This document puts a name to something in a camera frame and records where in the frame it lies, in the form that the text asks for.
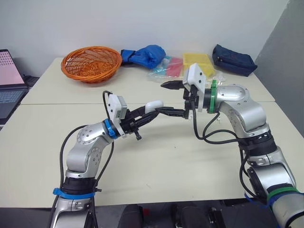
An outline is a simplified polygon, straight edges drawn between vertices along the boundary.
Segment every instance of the blue ring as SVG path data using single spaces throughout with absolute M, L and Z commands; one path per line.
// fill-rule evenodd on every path
M 54 188 L 53 194 L 59 195 L 68 200 L 79 200 L 79 199 L 81 200 L 81 199 L 87 199 L 87 198 L 93 197 L 95 195 L 95 192 L 91 192 L 91 193 L 83 194 L 83 195 L 69 195 L 69 194 L 65 194 L 59 188 Z
M 108 129 L 109 135 L 111 136 L 111 138 L 113 139 L 117 139 L 117 135 L 115 134 L 115 131 L 113 131 L 113 129 L 111 128 L 110 122 L 108 119 L 104 120 L 105 126 Z

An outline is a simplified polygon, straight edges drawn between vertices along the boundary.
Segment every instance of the gray wall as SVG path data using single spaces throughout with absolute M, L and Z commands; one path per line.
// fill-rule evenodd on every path
M 303 0 L 289 1 L 256 64 L 256 75 L 304 137 Z

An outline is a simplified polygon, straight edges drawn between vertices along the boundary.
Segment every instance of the navy blue pouch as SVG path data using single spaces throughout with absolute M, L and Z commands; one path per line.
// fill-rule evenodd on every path
M 214 65 L 243 76 L 250 75 L 257 68 L 250 55 L 231 51 L 218 44 L 213 49 L 212 58 Z

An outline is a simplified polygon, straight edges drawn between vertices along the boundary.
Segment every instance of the plastic bag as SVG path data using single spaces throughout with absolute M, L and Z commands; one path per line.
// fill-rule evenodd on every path
M 161 63 L 148 74 L 149 78 L 155 80 L 168 80 L 182 78 L 182 59 L 172 56 L 165 56 Z
M 226 81 L 223 72 L 216 70 L 215 74 L 206 77 L 205 88 L 210 89 L 213 80 L 216 80 L 218 85 L 222 85 Z

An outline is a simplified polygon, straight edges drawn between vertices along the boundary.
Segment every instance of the green ring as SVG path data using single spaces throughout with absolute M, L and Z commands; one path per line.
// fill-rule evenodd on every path
M 214 103 L 215 103 L 216 91 L 217 91 L 217 81 L 212 80 L 210 107 L 209 107 L 209 110 L 208 110 L 208 113 L 210 113 L 210 114 L 214 113 Z
M 279 188 L 276 190 L 273 190 L 269 193 L 269 195 L 267 196 L 267 202 L 270 200 L 271 197 L 273 197 L 276 194 L 282 193 L 282 192 L 286 192 L 286 191 L 295 191 L 295 192 L 299 192 L 296 188 L 294 187 L 283 187 L 283 188 Z

